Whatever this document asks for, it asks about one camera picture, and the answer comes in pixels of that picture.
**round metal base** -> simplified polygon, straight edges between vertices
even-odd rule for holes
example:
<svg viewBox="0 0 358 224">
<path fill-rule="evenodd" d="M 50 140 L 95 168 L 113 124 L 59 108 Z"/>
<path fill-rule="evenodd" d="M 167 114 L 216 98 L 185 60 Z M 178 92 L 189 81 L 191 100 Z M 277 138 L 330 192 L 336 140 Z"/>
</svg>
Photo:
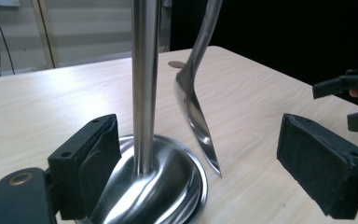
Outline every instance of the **round metal base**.
<svg viewBox="0 0 358 224">
<path fill-rule="evenodd" d="M 133 136 L 120 138 L 122 158 L 90 220 L 84 223 L 194 223 L 207 198 L 206 174 L 185 146 L 155 135 L 153 169 L 134 172 Z"/>
</svg>

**table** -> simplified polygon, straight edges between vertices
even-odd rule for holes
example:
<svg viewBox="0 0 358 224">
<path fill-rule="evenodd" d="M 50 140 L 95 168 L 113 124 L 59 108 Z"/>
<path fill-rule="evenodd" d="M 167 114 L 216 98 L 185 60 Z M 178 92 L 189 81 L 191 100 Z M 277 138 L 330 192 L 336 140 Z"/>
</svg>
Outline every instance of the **table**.
<svg viewBox="0 0 358 224">
<path fill-rule="evenodd" d="M 208 200 L 199 223 L 358 223 L 326 217 L 276 159 L 283 113 L 313 119 L 358 146 L 346 116 L 358 106 L 336 96 L 313 100 L 311 86 L 219 47 L 208 47 L 196 93 L 223 178 L 216 175 L 173 95 L 190 50 L 159 55 L 155 133 L 199 157 Z M 0 77 L 0 179 L 47 157 L 88 121 L 117 114 L 119 135 L 132 133 L 131 59 Z"/>
</svg>

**metal pole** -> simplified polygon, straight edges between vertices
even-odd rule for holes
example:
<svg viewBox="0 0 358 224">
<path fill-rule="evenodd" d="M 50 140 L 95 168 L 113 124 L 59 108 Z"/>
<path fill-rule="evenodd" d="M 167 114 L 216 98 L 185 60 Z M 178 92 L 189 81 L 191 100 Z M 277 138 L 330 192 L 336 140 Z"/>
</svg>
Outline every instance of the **metal pole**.
<svg viewBox="0 0 358 224">
<path fill-rule="evenodd" d="M 152 169 L 160 0 L 132 0 L 132 100 L 135 172 Z"/>
</svg>

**stainless steel stand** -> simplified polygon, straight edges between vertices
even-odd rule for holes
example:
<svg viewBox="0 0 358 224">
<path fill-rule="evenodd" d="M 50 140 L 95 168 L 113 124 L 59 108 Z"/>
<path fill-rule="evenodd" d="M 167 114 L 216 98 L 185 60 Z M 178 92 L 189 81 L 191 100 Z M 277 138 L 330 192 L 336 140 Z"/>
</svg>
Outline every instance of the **stainless steel stand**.
<svg viewBox="0 0 358 224">
<path fill-rule="evenodd" d="M 93 223 L 192 223 L 206 203 L 207 180 L 197 157 L 154 135 L 160 7 L 160 0 L 132 1 L 134 133 L 120 139 L 122 159 Z"/>
</svg>

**metal spoon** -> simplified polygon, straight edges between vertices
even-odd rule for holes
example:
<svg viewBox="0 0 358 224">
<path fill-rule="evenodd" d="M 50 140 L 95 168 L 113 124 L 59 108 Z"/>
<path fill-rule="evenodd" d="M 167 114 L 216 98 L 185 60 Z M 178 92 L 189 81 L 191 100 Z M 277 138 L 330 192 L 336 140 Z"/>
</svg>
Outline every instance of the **metal spoon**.
<svg viewBox="0 0 358 224">
<path fill-rule="evenodd" d="M 182 114 L 185 116 L 185 120 L 187 120 L 193 134 L 197 138 L 207 162 L 220 177 L 222 174 L 220 172 L 219 162 L 217 161 L 216 153 L 214 151 L 208 125 L 202 114 L 199 100 L 194 91 L 194 81 L 200 61 L 211 41 L 222 2 L 223 0 L 208 1 L 206 13 L 194 48 L 190 53 L 187 63 L 176 75 L 174 85 L 176 101 L 182 110 Z"/>
</svg>

